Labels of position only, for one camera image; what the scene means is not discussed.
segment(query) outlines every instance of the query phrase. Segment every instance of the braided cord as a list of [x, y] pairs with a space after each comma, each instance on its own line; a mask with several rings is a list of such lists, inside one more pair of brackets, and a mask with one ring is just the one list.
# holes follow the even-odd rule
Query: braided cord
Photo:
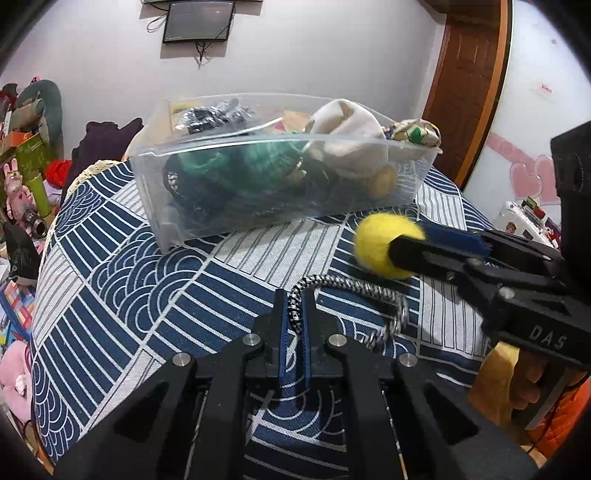
[[394, 306], [395, 315], [393, 315], [393, 318], [387, 319], [384, 327], [377, 332], [373, 331], [363, 342], [372, 351], [382, 349], [388, 340], [399, 334], [408, 323], [408, 301], [399, 291], [356, 278], [337, 277], [335, 275], [309, 275], [296, 283], [288, 294], [288, 319], [291, 328], [298, 335], [301, 334], [302, 292], [307, 288], [319, 287], [349, 291]]

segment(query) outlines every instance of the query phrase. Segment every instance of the wooden door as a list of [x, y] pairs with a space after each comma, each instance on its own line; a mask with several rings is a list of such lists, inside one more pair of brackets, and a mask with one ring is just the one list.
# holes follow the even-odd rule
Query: wooden door
[[435, 166], [459, 187], [466, 183], [478, 159], [500, 93], [506, 57], [505, 41], [499, 45], [499, 39], [506, 40], [502, 3], [496, 3], [496, 11], [487, 9], [485, 18], [475, 17], [474, 12], [448, 14], [423, 115], [441, 131], [443, 154], [436, 158]]

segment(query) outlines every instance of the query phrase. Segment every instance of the clear plastic storage box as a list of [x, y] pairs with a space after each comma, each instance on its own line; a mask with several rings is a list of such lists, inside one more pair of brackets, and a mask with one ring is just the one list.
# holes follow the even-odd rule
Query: clear plastic storage box
[[[329, 102], [283, 93], [162, 102], [128, 151], [162, 252], [202, 236], [411, 203], [440, 150], [375, 135], [363, 115], [384, 127], [393, 120], [363, 107], [342, 128], [330, 112], [314, 125]], [[345, 116], [358, 106], [339, 105]], [[211, 106], [217, 116], [200, 109]]]

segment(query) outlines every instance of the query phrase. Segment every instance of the dark purple clothing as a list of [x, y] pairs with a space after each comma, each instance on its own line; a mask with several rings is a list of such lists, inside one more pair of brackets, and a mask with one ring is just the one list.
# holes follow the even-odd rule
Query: dark purple clothing
[[61, 192], [60, 204], [64, 203], [68, 187], [86, 168], [98, 160], [121, 160], [131, 140], [143, 127], [141, 118], [132, 120], [123, 128], [113, 122], [88, 123], [86, 136], [72, 150], [72, 166]]

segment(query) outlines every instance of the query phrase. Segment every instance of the metal screw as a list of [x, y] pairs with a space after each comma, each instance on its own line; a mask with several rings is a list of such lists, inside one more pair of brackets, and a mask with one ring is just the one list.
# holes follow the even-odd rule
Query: metal screw
[[188, 353], [185, 353], [185, 352], [177, 353], [173, 357], [173, 363], [177, 367], [184, 367], [184, 366], [188, 365], [190, 361], [191, 361], [191, 355], [189, 355]]
[[247, 333], [244, 337], [242, 337], [242, 343], [248, 346], [255, 346], [261, 343], [261, 337], [256, 333]]
[[501, 287], [499, 288], [499, 295], [503, 297], [505, 300], [510, 300], [515, 296], [515, 292], [512, 288]]
[[466, 262], [471, 267], [480, 267], [483, 263], [482, 260], [480, 260], [479, 258], [474, 258], [474, 257], [470, 257], [468, 260], [466, 260]]
[[334, 333], [329, 336], [329, 343], [332, 346], [343, 346], [347, 343], [347, 337], [345, 335], [341, 335], [340, 333]]
[[414, 367], [418, 362], [418, 358], [416, 355], [412, 353], [401, 353], [398, 356], [398, 363], [403, 367]]

